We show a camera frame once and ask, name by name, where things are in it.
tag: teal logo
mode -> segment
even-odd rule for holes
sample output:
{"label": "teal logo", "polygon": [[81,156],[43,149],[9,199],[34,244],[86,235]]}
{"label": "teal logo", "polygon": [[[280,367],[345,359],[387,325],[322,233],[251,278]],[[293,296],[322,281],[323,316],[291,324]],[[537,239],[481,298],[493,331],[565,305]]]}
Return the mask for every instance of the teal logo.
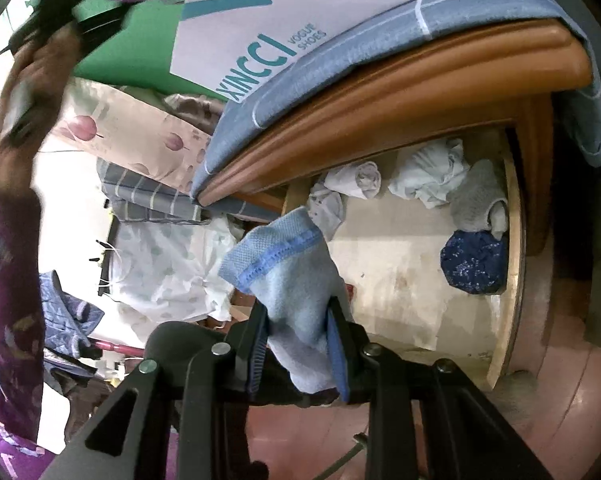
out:
{"label": "teal logo", "polygon": [[198,0],[197,2],[187,2],[183,6],[181,22],[207,14],[224,12],[225,10],[264,7],[272,3],[271,0]]}

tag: purple sleeve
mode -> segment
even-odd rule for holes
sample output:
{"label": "purple sleeve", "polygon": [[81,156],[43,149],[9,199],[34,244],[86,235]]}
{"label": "purple sleeve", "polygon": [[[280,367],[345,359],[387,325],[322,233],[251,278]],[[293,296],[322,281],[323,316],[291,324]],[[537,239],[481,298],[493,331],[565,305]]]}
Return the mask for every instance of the purple sleeve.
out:
{"label": "purple sleeve", "polygon": [[40,202],[0,196],[0,422],[36,440],[42,402],[44,318],[40,304]]}

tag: crumpled white cloth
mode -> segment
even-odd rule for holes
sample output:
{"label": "crumpled white cloth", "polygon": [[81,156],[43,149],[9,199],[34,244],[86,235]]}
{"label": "crumpled white cloth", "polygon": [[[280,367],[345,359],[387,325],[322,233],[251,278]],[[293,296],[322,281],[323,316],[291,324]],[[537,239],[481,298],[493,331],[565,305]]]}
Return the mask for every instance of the crumpled white cloth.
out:
{"label": "crumpled white cloth", "polygon": [[337,191],[331,191],[317,182],[309,192],[307,212],[325,240],[329,241],[344,221],[343,199]]}
{"label": "crumpled white cloth", "polygon": [[122,222],[110,263],[112,299],[154,323],[231,320],[234,287],[218,269],[236,234],[224,215],[208,225]]}
{"label": "crumpled white cloth", "polygon": [[352,162],[333,168],[325,176],[325,187],[356,198],[374,198],[380,190],[380,172],[375,162]]}
{"label": "crumpled white cloth", "polygon": [[427,209],[446,204],[469,171],[461,139],[439,139],[397,165],[389,190],[402,198],[419,198]]}

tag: green surface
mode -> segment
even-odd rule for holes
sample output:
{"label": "green surface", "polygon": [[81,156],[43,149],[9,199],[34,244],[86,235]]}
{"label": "green surface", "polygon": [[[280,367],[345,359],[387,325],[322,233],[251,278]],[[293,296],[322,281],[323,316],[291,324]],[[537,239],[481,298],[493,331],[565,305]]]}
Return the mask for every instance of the green surface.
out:
{"label": "green surface", "polygon": [[[31,0],[34,6],[38,0]],[[85,0],[78,9],[84,19],[116,5],[112,0]],[[181,4],[150,0],[130,12],[125,29],[87,56],[76,68],[79,77],[111,85],[152,88],[165,94],[219,96],[169,73]]]}

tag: metal screw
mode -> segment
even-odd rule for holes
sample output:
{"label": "metal screw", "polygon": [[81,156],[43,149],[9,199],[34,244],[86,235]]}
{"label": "metal screw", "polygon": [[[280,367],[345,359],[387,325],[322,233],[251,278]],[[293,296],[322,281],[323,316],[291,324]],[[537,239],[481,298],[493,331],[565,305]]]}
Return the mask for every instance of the metal screw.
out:
{"label": "metal screw", "polygon": [[362,349],[362,352],[369,357],[378,357],[382,352],[382,346],[378,343],[369,343]]}
{"label": "metal screw", "polygon": [[216,343],[213,347],[212,347],[212,353],[214,355],[226,355],[229,352],[231,352],[231,345],[229,343]]}
{"label": "metal screw", "polygon": [[158,363],[153,359],[145,359],[138,365],[138,370],[141,374],[150,374],[158,368]]}
{"label": "metal screw", "polygon": [[456,369],[456,364],[451,359],[438,359],[436,368],[443,374],[450,374]]}

